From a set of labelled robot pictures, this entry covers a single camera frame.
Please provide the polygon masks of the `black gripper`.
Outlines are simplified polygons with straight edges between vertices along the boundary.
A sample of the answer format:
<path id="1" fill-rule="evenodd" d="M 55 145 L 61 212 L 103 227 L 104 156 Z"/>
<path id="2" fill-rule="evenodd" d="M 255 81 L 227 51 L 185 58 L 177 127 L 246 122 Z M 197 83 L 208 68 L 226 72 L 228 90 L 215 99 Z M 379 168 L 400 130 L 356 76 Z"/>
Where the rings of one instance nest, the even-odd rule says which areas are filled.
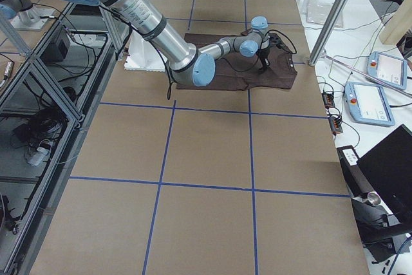
<path id="1" fill-rule="evenodd" d="M 265 72 L 268 69 L 268 57 L 270 55 L 270 46 L 259 49 L 259 60 L 261 61 L 262 67 L 259 72 Z"/>

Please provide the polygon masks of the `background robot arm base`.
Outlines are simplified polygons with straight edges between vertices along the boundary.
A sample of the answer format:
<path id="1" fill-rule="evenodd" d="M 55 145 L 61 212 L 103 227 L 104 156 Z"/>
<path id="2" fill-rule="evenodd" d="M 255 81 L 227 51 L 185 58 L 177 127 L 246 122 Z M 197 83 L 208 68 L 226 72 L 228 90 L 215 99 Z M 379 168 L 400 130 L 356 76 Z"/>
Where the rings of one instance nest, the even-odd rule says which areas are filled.
<path id="1" fill-rule="evenodd" d="M 16 30 L 41 30 L 54 9 L 38 8 L 31 0 L 1 0 L 1 14 Z"/>

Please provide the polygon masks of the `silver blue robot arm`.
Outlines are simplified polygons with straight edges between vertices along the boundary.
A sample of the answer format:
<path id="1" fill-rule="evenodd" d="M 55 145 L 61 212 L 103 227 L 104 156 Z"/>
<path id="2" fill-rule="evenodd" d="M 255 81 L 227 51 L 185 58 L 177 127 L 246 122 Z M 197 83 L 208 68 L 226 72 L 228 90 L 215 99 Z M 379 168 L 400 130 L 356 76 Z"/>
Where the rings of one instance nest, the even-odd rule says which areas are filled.
<path id="1" fill-rule="evenodd" d="M 238 52 L 244 57 L 257 55 L 268 65 L 270 39 L 267 20 L 258 16 L 245 36 L 224 37 L 203 48 L 185 42 L 150 0 L 65 0 L 88 6 L 104 5 L 120 14 L 168 60 L 171 78 L 189 86 L 206 86 L 215 76 L 215 62 L 226 54 Z"/>

